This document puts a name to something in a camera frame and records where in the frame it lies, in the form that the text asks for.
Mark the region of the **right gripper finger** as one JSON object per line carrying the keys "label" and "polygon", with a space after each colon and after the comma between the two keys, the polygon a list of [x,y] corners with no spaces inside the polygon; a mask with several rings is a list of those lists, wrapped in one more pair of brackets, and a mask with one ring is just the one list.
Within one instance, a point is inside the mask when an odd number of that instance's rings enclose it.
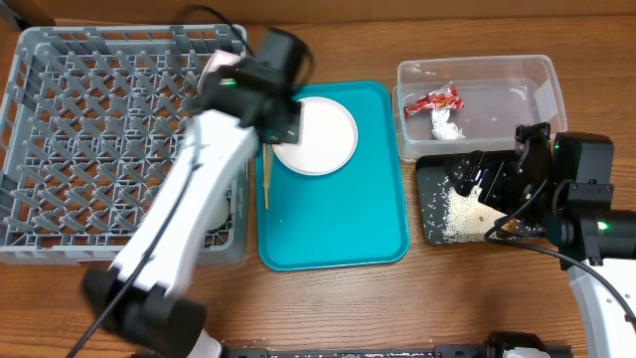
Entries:
{"label": "right gripper finger", "polygon": [[518,158],[515,150],[480,151],[451,155],[444,160],[443,168],[447,174],[469,174],[474,169],[489,168],[504,161]]}
{"label": "right gripper finger", "polygon": [[480,192],[489,169],[479,166],[445,166],[444,171],[455,192],[468,197],[474,189]]}

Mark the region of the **wooden chopstick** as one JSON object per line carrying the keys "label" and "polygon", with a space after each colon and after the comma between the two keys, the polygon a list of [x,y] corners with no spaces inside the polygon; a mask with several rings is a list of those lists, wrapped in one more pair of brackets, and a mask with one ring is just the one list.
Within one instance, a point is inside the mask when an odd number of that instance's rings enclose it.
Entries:
{"label": "wooden chopstick", "polygon": [[269,191],[270,183],[271,183],[271,173],[272,173],[272,163],[273,163],[274,151],[271,144],[267,144],[265,146],[265,157],[264,157],[264,189]]}
{"label": "wooden chopstick", "polygon": [[269,200],[269,181],[270,181],[270,169],[269,169],[269,151],[268,145],[262,144],[262,163],[263,163],[263,195],[264,195],[264,208],[268,210]]}

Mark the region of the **rice grains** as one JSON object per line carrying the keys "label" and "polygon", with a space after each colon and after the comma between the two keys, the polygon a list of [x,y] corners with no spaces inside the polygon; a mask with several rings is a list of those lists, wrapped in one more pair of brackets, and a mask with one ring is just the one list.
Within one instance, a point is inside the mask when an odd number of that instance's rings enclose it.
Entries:
{"label": "rice grains", "polygon": [[420,214],[427,242],[433,246],[481,242],[478,232],[484,222],[504,214],[478,201],[474,189],[468,197],[457,194],[440,167],[420,168],[416,172]]}

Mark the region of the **dark food scrap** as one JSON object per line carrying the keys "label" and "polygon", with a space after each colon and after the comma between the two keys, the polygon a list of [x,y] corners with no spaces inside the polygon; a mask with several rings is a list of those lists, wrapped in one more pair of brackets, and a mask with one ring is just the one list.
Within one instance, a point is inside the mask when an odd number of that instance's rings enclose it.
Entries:
{"label": "dark food scrap", "polygon": [[491,222],[484,222],[484,227],[481,231],[478,232],[480,236],[493,235],[498,232],[514,232],[518,228],[518,220],[510,219],[507,220],[506,217],[500,217],[494,219]]}

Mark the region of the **white tissue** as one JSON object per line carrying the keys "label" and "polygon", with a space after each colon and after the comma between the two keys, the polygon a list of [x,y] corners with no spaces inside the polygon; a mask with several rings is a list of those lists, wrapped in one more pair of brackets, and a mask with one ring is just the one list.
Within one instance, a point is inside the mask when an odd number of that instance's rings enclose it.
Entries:
{"label": "white tissue", "polygon": [[433,109],[431,111],[431,132],[437,140],[464,139],[463,131],[453,122],[450,122],[450,110],[447,108]]}

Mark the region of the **large white plate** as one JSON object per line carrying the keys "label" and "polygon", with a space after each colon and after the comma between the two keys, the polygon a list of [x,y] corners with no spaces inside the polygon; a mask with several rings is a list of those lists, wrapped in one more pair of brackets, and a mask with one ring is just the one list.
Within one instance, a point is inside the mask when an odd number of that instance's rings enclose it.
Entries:
{"label": "large white plate", "polygon": [[299,140],[296,144],[275,144],[277,159],[302,175],[321,176],[339,170],[357,148],[358,126],[353,115],[327,97],[309,96],[300,102]]}

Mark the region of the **red snack wrapper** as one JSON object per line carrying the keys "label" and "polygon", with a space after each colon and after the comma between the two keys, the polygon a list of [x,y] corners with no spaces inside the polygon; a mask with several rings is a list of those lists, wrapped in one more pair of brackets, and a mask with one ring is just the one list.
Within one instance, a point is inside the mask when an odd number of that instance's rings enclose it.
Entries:
{"label": "red snack wrapper", "polygon": [[403,114],[409,118],[425,109],[458,109],[463,107],[464,101],[458,95],[457,89],[451,85],[445,85],[407,103],[403,107]]}

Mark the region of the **small pink bowl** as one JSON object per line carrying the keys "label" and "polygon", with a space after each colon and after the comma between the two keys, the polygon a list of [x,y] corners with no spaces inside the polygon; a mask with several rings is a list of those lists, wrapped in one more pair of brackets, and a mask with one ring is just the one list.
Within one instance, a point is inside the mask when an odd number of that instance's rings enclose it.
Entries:
{"label": "small pink bowl", "polygon": [[222,50],[216,50],[207,61],[200,75],[197,85],[198,94],[201,94],[203,92],[204,82],[209,74],[215,72],[219,67],[235,65],[240,60],[240,55],[225,52]]}

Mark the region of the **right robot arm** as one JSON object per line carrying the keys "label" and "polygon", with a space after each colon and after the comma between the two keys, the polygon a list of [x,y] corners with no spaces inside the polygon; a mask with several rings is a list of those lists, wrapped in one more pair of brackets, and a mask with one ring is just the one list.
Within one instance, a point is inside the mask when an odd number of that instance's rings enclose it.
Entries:
{"label": "right robot arm", "polygon": [[635,214],[612,207],[614,145],[605,135],[520,125],[518,148],[452,155],[455,191],[480,189],[500,213],[485,241],[558,259],[591,357],[635,354]]}

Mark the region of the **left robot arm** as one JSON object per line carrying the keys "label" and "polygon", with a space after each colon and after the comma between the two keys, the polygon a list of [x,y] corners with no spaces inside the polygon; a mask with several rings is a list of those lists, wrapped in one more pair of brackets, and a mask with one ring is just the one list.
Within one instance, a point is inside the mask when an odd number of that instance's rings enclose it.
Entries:
{"label": "left robot arm", "polygon": [[98,327],[163,357],[224,355],[205,330],[205,305],[186,298],[203,238],[227,218],[226,193],[262,144],[296,143],[302,104],[295,80],[313,60],[295,35],[272,28],[260,51],[211,57],[191,104],[176,161],[149,211],[106,270],[89,269],[81,287]]}

